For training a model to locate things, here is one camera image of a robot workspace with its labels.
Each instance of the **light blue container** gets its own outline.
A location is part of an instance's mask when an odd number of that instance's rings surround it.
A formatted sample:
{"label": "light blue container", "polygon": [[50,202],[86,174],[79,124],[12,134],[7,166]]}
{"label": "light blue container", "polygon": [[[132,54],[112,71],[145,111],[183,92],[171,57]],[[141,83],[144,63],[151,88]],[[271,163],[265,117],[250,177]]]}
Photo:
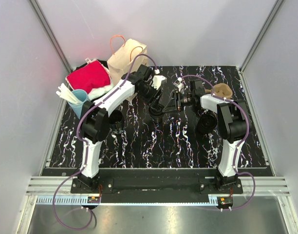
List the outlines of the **light blue container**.
{"label": "light blue container", "polygon": [[78,118],[81,118],[83,104],[89,99],[87,93],[82,89],[75,89],[72,93],[81,101],[80,104],[74,105],[68,102],[74,113]]}

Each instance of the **bag handle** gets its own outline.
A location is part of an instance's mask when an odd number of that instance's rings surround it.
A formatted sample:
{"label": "bag handle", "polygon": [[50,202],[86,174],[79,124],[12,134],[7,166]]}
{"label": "bag handle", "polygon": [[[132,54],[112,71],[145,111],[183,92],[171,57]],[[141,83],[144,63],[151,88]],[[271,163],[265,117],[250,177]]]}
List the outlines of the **bag handle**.
{"label": "bag handle", "polygon": [[[138,48],[138,47],[140,47],[141,48],[141,51],[143,51],[144,50],[144,48],[143,47],[141,47],[141,46],[136,46],[134,49],[136,49],[136,48]],[[133,50],[134,49],[132,49],[131,50],[131,52],[130,52],[130,62],[131,62],[131,54],[132,54],[132,52],[133,52]]]}
{"label": "bag handle", "polygon": [[121,38],[123,38],[123,40],[124,40],[124,45],[123,45],[123,46],[125,46],[125,43],[126,43],[126,40],[125,40],[124,36],[122,36],[122,35],[114,35],[114,36],[112,36],[112,37],[110,38],[110,48],[111,48],[111,50],[112,50],[113,55],[114,55],[114,49],[113,49],[113,47],[112,47],[112,45],[111,45],[111,41],[112,41],[112,39],[115,38],[115,37],[121,37]]}

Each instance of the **white paper bag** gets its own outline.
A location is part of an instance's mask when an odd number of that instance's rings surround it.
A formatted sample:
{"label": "white paper bag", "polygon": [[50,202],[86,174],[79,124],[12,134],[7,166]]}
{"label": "white paper bag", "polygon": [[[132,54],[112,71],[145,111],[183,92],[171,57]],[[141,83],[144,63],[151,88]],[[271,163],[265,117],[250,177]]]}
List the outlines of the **white paper bag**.
{"label": "white paper bag", "polygon": [[[114,37],[121,37],[124,40],[124,45],[122,45],[116,52],[114,52],[114,49],[111,46],[111,41]],[[147,54],[147,46],[133,39],[125,41],[123,36],[115,35],[110,39],[110,47],[113,54],[108,59],[107,64],[112,81],[114,85],[116,85],[121,80],[122,76],[129,71],[135,56],[138,54]],[[148,58],[145,56],[138,57],[131,72],[137,71],[141,64],[147,65]]]}

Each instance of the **marble pattern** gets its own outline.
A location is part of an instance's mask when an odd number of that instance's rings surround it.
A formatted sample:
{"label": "marble pattern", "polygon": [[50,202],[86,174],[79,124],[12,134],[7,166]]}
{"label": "marble pattern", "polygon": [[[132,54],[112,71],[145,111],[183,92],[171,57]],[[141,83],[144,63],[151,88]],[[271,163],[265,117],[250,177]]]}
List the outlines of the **marble pattern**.
{"label": "marble pattern", "polygon": [[[213,85],[228,84],[234,99],[245,99],[240,77],[233,66],[175,66],[160,67],[168,78],[161,103],[166,105],[177,77],[198,75]],[[200,136],[194,129],[200,113],[190,107],[181,113],[167,114],[163,122],[154,124],[148,107],[135,97],[124,101],[118,109],[125,118],[121,134],[109,132],[100,151],[99,165],[104,168],[208,168],[216,167],[221,159],[222,139],[215,129]],[[83,144],[77,140],[75,129],[79,120],[67,105],[56,139],[50,167],[77,168],[82,162]],[[239,167],[265,167],[265,160],[253,125],[241,152]]]}

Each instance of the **wall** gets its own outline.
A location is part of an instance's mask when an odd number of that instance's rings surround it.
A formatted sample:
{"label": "wall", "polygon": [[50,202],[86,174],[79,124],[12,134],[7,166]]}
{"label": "wall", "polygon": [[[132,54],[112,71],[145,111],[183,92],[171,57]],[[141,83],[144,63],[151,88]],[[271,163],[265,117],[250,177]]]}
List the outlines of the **wall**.
{"label": "wall", "polygon": [[87,57],[107,60],[116,34],[148,45],[159,65],[240,66],[275,0],[38,2],[73,67]]}
{"label": "wall", "polygon": [[0,0],[0,234],[37,175],[66,72],[27,0]]}
{"label": "wall", "polygon": [[298,213],[298,0],[285,1],[244,74]]}

